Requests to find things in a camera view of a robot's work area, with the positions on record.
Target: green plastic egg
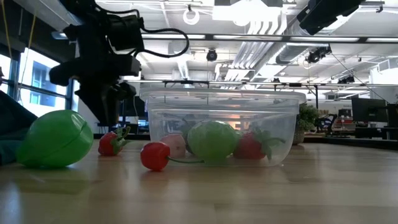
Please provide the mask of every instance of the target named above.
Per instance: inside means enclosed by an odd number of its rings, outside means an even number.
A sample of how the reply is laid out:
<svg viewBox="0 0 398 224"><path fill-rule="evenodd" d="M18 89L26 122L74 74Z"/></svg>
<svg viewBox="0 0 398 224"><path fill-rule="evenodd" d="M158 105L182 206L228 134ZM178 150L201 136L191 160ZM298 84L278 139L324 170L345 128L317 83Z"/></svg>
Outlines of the green plastic egg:
<svg viewBox="0 0 398 224"><path fill-rule="evenodd" d="M205 162L222 161L232 154L239 136L229 125L220 121L202 121L188 133L192 152Z"/></svg>
<svg viewBox="0 0 398 224"><path fill-rule="evenodd" d="M65 167L85 157L93 144L93 132L77 112L53 111L33 122L17 162L27 167Z"/></svg>

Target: green plant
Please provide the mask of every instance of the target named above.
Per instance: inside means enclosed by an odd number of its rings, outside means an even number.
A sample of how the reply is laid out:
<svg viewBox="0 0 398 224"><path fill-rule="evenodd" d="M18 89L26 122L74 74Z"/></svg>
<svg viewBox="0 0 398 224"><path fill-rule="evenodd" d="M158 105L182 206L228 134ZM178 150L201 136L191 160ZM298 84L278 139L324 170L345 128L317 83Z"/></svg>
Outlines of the green plant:
<svg viewBox="0 0 398 224"><path fill-rule="evenodd" d="M296 125L303 131L309 131L314 127L318 117L319 112L314 106L303 103L300 105L300 114L297 115Z"/></svg>

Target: clear plastic container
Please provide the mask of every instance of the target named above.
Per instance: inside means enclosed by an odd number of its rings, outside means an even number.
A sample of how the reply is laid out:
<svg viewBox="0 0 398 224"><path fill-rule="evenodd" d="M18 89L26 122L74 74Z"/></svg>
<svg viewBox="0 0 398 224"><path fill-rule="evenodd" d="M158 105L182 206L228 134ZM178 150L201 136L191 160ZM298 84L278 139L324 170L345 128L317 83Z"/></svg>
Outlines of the clear plastic container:
<svg viewBox="0 0 398 224"><path fill-rule="evenodd" d="M306 97L294 92L146 88L141 99L151 141L168 144L172 157L197 157L217 166L274 166L290 151L299 104Z"/></svg>

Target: wooden table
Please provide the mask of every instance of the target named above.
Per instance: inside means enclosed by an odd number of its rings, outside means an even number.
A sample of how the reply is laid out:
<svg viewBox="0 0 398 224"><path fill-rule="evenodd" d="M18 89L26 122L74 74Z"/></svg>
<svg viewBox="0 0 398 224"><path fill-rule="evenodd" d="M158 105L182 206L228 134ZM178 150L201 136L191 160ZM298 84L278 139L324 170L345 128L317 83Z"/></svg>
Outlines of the wooden table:
<svg viewBox="0 0 398 224"><path fill-rule="evenodd" d="M281 166L168 166L148 172L142 142L118 157L97 143L62 170L0 167L0 223L397 223L398 153L293 147Z"/></svg>

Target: potted plant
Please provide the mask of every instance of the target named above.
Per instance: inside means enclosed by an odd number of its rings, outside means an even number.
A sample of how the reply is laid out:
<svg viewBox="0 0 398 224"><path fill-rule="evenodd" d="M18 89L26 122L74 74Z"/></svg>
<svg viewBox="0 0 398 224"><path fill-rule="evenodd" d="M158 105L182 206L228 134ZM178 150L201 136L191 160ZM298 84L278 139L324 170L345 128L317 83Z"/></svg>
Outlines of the potted plant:
<svg viewBox="0 0 398 224"><path fill-rule="evenodd" d="M304 142L306 131L314 128L315 120L319 117L318 110L312 106L303 103L300 105L300 113L296 119L296 129L294 132L293 145Z"/></svg>

